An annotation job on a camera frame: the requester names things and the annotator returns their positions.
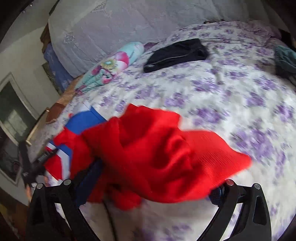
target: purple floral bedsheet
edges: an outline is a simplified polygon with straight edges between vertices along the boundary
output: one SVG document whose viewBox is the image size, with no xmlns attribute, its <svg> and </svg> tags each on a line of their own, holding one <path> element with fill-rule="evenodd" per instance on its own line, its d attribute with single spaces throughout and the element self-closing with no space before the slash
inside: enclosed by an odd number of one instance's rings
<svg viewBox="0 0 296 241">
<path fill-rule="evenodd" d="M 208 48 L 207 60 L 142 72 L 153 51 L 190 38 L 201 39 Z M 239 185 L 261 184 L 270 212 L 272 240 L 277 240 L 296 213 L 296 92 L 289 82 L 274 75 L 273 47 L 283 44 L 278 38 L 277 30 L 258 21 L 179 29 L 110 84 L 75 97 L 58 121 L 40 133 L 30 156 L 62 129 L 73 108 L 83 100 L 90 101 L 106 119 L 120 116 L 128 103 L 175 111 L 183 117 L 182 129 L 213 130 L 232 148 L 252 157 L 252 166 L 232 179 Z M 196 240 L 217 210 L 208 199 L 178 204 L 145 200 L 141 208 L 129 212 L 109 207 L 120 241 Z M 239 208 L 222 240 L 229 237 Z M 100 204 L 86 203 L 81 211 L 101 240 L 112 240 Z"/>
</svg>

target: bed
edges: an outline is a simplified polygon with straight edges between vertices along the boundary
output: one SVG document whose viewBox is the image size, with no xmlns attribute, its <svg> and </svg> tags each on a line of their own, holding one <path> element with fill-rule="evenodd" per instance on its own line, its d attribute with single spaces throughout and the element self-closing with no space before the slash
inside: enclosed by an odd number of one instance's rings
<svg viewBox="0 0 296 241">
<path fill-rule="evenodd" d="M 77 77 L 129 42 L 159 42 L 178 28 L 222 19 L 262 20 L 287 30 L 266 0 L 62 0 L 49 30 L 59 61 Z"/>
<path fill-rule="evenodd" d="M 174 42 L 199 38 L 210 53 L 193 61 L 143 73 L 153 51 Z M 111 83 L 76 96 L 58 120 L 39 133 L 29 156 L 58 134 L 84 100 L 106 119 L 120 116 L 129 104 L 172 110 L 182 116 L 181 129 L 207 129 L 233 149 L 252 157 L 252 166 L 231 177 L 238 185 L 261 184 L 271 218 L 272 240 L 284 233 L 296 213 L 296 89 L 275 75 L 274 45 L 284 45 L 277 28 L 261 21 L 223 21 L 179 28 Z M 49 183 L 57 181 L 50 175 Z M 178 204 L 144 200 L 140 208 L 120 211 L 109 203 L 122 240 L 196 240 L 217 208 L 208 199 Z M 229 237 L 237 206 L 222 238 Z M 101 240 L 112 240 L 101 204 L 80 207 Z"/>
</svg>

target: black garment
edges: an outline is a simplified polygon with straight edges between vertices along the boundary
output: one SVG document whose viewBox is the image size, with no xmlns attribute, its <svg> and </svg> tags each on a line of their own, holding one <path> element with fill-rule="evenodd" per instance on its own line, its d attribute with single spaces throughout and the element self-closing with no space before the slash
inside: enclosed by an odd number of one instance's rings
<svg viewBox="0 0 296 241">
<path fill-rule="evenodd" d="M 291 34 L 287 31 L 284 31 L 279 28 L 279 31 L 281 33 L 281 41 L 286 44 L 290 49 L 292 49 L 294 52 L 296 52 L 296 48 L 293 46 L 292 43 L 292 37 Z"/>
<path fill-rule="evenodd" d="M 199 39 L 180 41 L 156 50 L 145 64 L 144 72 L 149 73 L 189 61 L 205 60 L 208 55 Z"/>
</svg>

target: red fabric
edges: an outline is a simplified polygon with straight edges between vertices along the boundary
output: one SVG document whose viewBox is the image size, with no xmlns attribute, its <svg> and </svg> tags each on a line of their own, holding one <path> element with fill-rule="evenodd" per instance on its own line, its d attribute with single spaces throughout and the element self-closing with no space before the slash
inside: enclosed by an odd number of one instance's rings
<svg viewBox="0 0 296 241">
<path fill-rule="evenodd" d="M 53 142 L 57 147 L 65 144 L 73 151 L 72 157 L 70 157 L 71 166 L 69 177 L 65 178 L 62 176 L 62 163 L 58 155 L 51 157 L 44 165 L 46 170 L 57 180 L 73 179 L 79 171 L 87 169 L 94 161 L 94 156 L 85 140 L 67 128 L 64 128 L 53 139 Z"/>
<path fill-rule="evenodd" d="M 251 164 L 214 132 L 181 131 L 179 120 L 174 112 L 130 104 L 120 118 L 84 131 L 88 146 L 105 163 L 89 200 L 99 202 L 108 193 L 118 208 L 128 210 L 141 198 L 200 199 Z"/>
</svg>

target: wall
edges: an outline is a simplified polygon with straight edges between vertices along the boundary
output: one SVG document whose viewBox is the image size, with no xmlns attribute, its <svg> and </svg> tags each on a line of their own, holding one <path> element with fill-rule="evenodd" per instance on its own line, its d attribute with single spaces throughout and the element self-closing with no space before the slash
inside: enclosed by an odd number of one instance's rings
<svg viewBox="0 0 296 241">
<path fill-rule="evenodd" d="M 0 44 L 0 52 L 12 43 L 34 31 L 45 26 L 48 22 L 49 12 L 57 0 L 35 0 L 32 6 L 28 6 L 13 22 L 10 29 Z"/>
<path fill-rule="evenodd" d="M 43 29 L 44 26 L 26 34 L 0 53 L 0 80 L 11 72 L 25 98 L 39 114 L 59 98 L 42 68 L 46 62 L 39 39 Z"/>
<path fill-rule="evenodd" d="M 42 68 L 46 61 L 40 42 L 49 11 L 55 2 L 35 0 L 32 7 L 28 7 L 15 20 L 0 44 L 0 81 L 11 72 L 23 95 L 38 114 L 59 98 Z M 0 174 L 0 187 L 13 198 L 28 204 L 21 178 L 15 186 Z"/>
</svg>

